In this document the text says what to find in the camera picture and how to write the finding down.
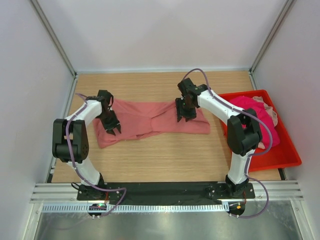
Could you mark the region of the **salmon pink t shirt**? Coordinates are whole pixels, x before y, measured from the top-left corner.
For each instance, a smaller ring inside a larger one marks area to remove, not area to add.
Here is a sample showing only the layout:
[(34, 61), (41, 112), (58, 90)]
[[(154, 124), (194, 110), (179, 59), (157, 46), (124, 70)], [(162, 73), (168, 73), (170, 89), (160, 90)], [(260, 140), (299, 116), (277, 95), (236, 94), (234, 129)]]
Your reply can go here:
[(177, 121), (175, 101), (134, 102), (115, 99), (113, 110), (120, 121), (121, 133), (109, 134), (99, 119), (92, 122), (98, 146), (106, 148), (120, 141), (140, 140), (162, 133), (208, 135), (210, 123), (202, 110), (196, 110), (196, 118)]

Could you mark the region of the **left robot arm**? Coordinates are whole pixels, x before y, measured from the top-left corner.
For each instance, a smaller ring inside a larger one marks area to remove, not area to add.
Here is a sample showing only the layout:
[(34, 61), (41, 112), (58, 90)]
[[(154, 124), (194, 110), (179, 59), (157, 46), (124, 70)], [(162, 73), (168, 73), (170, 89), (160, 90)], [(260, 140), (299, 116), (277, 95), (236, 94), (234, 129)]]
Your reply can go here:
[(113, 110), (114, 96), (107, 90), (99, 90), (96, 96), (78, 96), (83, 100), (82, 106), (53, 122), (52, 155), (72, 167), (83, 185), (105, 192), (103, 176), (89, 158), (87, 127), (98, 120), (105, 133), (121, 133), (121, 123)]

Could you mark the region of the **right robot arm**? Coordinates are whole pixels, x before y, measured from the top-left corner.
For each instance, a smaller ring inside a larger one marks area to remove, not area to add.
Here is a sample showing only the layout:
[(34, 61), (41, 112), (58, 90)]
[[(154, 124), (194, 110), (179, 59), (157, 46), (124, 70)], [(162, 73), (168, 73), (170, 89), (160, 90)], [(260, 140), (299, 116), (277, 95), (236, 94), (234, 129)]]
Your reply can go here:
[(227, 126), (227, 144), (232, 151), (230, 169), (225, 177), (230, 195), (241, 194), (247, 187), (248, 165), (263, 136), (254, 109), (243, 109), (221, 98), (205, 84), (195, 85), (190, 78), (177, 85), (181, 97), (175, 99), (177, 121), (197, 117), (196, 109), (211, 112)]

